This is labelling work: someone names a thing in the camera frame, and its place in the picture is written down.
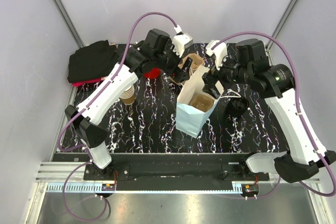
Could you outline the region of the cardboard cup carrier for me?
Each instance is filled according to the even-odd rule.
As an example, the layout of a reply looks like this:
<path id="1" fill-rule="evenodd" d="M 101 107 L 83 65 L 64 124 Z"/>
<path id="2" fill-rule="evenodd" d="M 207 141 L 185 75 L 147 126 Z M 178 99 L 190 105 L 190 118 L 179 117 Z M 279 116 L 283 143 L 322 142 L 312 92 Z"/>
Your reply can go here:
<path id="1" fill-rule="evenodd" d="M 202 111 L 207 112 L 213 107 L 214 101 L 203 94 L 194 94 L 189 105 Z"/>

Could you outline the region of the light blue paper bag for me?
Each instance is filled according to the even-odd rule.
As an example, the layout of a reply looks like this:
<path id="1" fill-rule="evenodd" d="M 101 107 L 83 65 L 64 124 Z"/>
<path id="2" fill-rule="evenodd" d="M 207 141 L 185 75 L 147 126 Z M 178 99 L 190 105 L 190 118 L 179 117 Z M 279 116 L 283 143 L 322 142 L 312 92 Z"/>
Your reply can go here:
<path id="1" fill-rule="evenodd" d="M 202 75 L 209 68 L 199 66 L 187 80 L 177 97 L 175 127 L 177 130 L 196 138 L 203 125 L 216 108 L 219 99 L 203 92 Z"/>

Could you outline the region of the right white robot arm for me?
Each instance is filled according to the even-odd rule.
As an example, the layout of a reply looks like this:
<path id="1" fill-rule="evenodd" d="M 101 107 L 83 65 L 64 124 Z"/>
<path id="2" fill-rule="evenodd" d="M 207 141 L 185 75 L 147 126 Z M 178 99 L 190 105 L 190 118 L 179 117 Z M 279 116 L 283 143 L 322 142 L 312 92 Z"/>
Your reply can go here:
<path id="1" fill-rule="evenodd" d="M 256 153 L 238 167 L 239 176 L 250 180 L 257 173 L 277 173 L 288 183 L 309 179 L 324 166 L 335 162 L 335 152 L 328 151 L 319 141 L 307 119 L 303 106 L 296 98 L 296 84 L 292 71 L 283 64 L 272 66 L 264 43 L 247 39 L 235 45 L 236 57 L 230 61 L 224 42 L 212 40 L 206 54 L 215 57 L 215 65 L 205 74 L 203 91 L 215 99 L 221 97 L 217 84 L 247 84 L 259 93 L 274 113 L 287 140 L 289 151 L 281 155 Z"/>

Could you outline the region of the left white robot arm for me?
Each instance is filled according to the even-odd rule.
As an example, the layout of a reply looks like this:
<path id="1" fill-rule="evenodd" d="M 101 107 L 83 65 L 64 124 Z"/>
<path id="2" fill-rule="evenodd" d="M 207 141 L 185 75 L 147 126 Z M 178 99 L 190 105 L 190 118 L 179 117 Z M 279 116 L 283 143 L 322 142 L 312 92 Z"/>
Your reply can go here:
<path id="1" fill-rule="evenodd" d="M 108 133 L 99 127 L 106 112 L 122 93 L 154 68 L 160 69 L 175 82 L 188 80 L 192 61 L 185 61 L 183 67 L 179 64 L 185 49 L 192 44 L 193 38 L 187 33 L 179 32 L 170 37 L 162 30 L 151 29 L 145 40 L 125 49 L 125 57 L 120 58 L 88 98 L 77 106 L 66 107 L 68 124 L 88 150 L 99 178 L 107 180 L 113 175 L 112 158 L 105 145 Z"/>

